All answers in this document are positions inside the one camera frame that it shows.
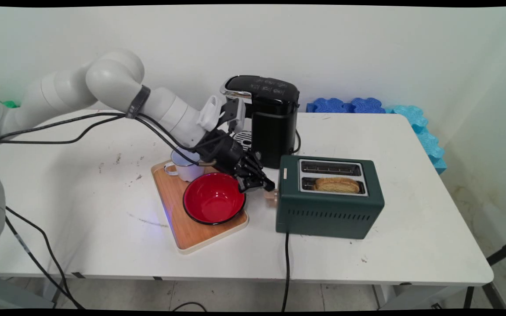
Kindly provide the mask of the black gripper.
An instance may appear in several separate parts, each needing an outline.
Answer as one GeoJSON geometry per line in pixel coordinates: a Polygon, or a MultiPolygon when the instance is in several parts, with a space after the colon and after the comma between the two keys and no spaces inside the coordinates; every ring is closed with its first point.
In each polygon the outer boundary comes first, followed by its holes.
{"type": "Polygon", "coordinates": [[[244,151],[243,146],[227,132],[211,131],[197,144],[197,152],[203,162],[216,160],[213,168],[235,176],[241,193],[263,188],[266,192],[275,190],[260,162],[260,152],[244,151]]]}

